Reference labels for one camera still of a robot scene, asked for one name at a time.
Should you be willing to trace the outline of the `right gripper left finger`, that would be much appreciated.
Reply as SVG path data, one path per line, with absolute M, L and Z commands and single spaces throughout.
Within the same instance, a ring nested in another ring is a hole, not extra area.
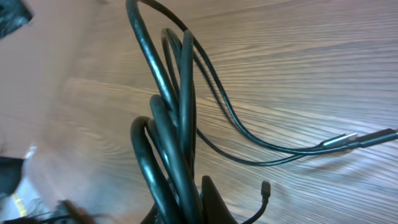
M 158 210 L 155 204 L 153 204 L 149 213 L 144 217 L 140 224 L 157 224 Z

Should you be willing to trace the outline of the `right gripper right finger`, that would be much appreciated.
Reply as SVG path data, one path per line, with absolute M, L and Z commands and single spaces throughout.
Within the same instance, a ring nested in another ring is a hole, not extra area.
M 203 217 L 207 224 L 237 224 L 208 175 L 201 180 L 201 202 Z

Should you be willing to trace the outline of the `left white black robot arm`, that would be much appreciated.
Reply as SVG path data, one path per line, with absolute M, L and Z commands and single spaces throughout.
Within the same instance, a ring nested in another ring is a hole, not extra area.
M 1 39 L 28 24 L 33 16 L 24 0 L 1 0 Z

